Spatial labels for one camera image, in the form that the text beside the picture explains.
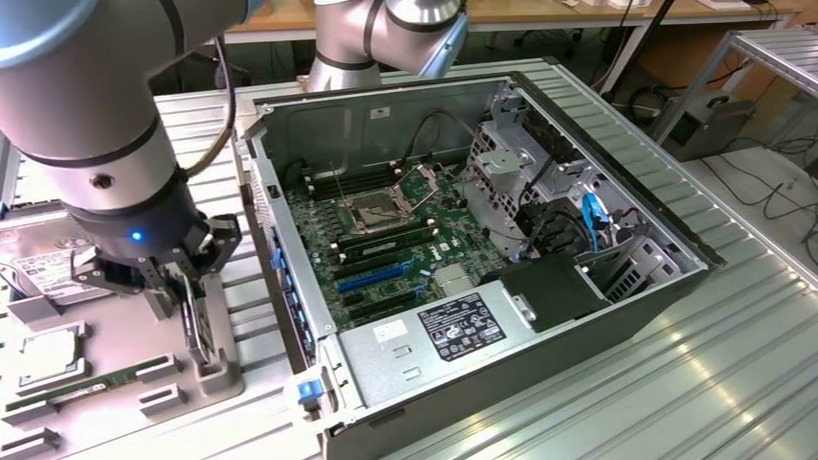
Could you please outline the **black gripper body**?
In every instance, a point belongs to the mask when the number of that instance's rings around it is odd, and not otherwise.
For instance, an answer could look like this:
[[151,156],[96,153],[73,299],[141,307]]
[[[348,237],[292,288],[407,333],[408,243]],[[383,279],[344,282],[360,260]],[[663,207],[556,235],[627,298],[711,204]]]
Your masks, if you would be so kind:
[[176,247],[196,248],[208,230],[181,177],[135,206],[89,211],[68,205],[67,211],[112,259],[161,258]]

